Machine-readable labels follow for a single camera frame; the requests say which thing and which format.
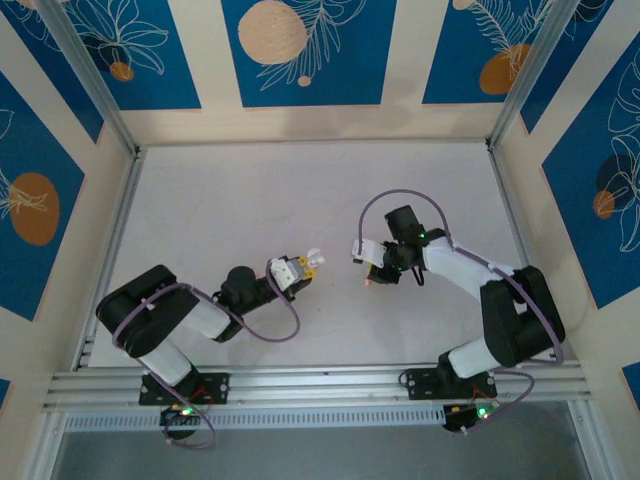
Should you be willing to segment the black controller board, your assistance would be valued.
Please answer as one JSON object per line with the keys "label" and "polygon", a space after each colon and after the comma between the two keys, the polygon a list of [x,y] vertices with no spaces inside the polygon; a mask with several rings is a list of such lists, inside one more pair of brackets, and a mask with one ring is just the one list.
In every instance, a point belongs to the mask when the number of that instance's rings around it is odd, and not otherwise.
{"label": "black controller board", "polygon": [[454,434],[467,434],[481,425],[497,409],[494,403],[448,404],[443,407],[443,428]]}
{"label": "black controller board", "polygon": [[160,413],[159,425],[169,441],[183,441],[192,436],[200,425],[200,418],[191,408],[173,405]]}

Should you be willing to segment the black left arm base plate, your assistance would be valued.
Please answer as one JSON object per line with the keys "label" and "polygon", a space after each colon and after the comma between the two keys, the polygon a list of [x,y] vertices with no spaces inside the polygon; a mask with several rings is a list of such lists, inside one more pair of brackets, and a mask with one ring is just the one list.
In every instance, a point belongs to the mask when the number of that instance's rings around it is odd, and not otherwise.
{"label": "black left arm base plate", "polygon": [[[190,373],[172,389],[196,406],[225,405],[229,393],[228,373]],[[167,391],[151,374],[142,377],[138,404],[168,406],[178,399]]]}

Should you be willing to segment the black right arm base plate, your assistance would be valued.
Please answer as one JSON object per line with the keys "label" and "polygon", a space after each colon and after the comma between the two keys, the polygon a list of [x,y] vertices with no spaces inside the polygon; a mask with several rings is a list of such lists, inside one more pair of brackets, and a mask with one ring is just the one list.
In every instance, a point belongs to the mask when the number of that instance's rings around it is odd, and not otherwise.
{"label": "black right arm base plate", "polygon": [[488,372],[469,378],[459,378],[453,372],[440,368],[412,368],[405,370],[399,383],[410,400],[472,400],[495,398],[497,388]]}

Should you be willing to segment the long aluminium frame rail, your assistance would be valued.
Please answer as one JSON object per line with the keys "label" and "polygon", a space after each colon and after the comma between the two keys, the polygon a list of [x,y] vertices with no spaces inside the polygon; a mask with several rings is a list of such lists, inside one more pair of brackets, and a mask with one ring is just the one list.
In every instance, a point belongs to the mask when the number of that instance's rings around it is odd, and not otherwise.
{"label": "long aluminium frame rail", "polygon": [[[408,393],[398,377],[405,365],[315,367],[204,367],[230,374],[227,409],[282,407],[352,407],[405,405]],[[84,368],[53,375],[43,410],[98,412],[140,410],[140,368]],[[509,402],[525,391],[529,374],[535,385],[528,401],[590,400],[592,393],[577,361],[560,366],[525,365],[514,375],[497,374],[498,399]]]}

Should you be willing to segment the aluminium side rail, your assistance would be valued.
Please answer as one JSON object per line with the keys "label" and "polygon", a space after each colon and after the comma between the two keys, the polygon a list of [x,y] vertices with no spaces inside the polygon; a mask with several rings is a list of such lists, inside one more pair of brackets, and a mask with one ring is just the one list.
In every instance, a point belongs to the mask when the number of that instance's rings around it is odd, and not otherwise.
{"label": "aluminium side rail", "polygon": [[117,254],[122,242],[126,223],[130,215],[141,172],[144,166],[146,151],[147,149],[144,147],[138,147],[136,149],[135,155],[132,158],[131,165],[128,168],[125,177],[124,186],[118,197],[115,214],[109,230],[107,231],[107,243],[104,254],[101,257],[98,276],[91,292],[91,296],[89,297],[89,302],[85,311],[84,322],[80,330],[78,340],[76,342],[74,354],[70,361],[69,370],[71,372],[75,372],[82,367],[81,360],[85,345],[87,341],[95,335],[97,322],[97,320],[95,319],[95,309],[98,303],[106,295],[109,283],[113,275]]}
{"label": "aluminium side rail", "polygon": [[502,199],[502,204],[504,206],[504,209],[508,218],[508,223],[511,230],[511,236],[514,240],[520,263],[522,265],[526,265],[529,263],[530,259],[521,235],[521,231],[519,229],[518,219],[516,217],[513,205],[511,203],[511,200],[509,198],[509,195],[506,189],[504,177],[499,168],[498,160],[490,147],[487,147],[487,154],[489,157],[491,167],[493,169],[496,184]]}

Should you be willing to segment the aluminium frame post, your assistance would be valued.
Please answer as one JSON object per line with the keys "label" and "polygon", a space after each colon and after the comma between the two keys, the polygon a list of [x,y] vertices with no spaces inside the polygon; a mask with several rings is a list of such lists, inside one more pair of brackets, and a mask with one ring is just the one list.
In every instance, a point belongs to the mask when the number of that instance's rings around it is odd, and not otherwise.
{"label": "aluminium frame post", "polygon": [[500,113],[486,138],[489,154],[495,154],[520,116],[522,107],[557,51],[558,43],[565,35],[567,26],[573,22],[581,0],[550,0],[549,15],[543,21],[514,83],[508,92]]}
{"label": "aluminium frame post", "polygon": [[33,0],[33,2],[76,78],[104,121],[111,127],[120,146],[135,162],[138,158],[139,146],[64,8],[57,0]]}
{"label": "aluminium frame post", "polygon": [[43,413],[22,480],[51,480],[68,414]]}
{"label": "aluminium frame post", "polygon": [[600,473],[599,459],[594,450],[592,435],[587,418],[583,415],[583,402],[570,400],[567,402],[571,419],[574,425],[579,447],[584,457],[584,463],[589,480],[598,480]]}

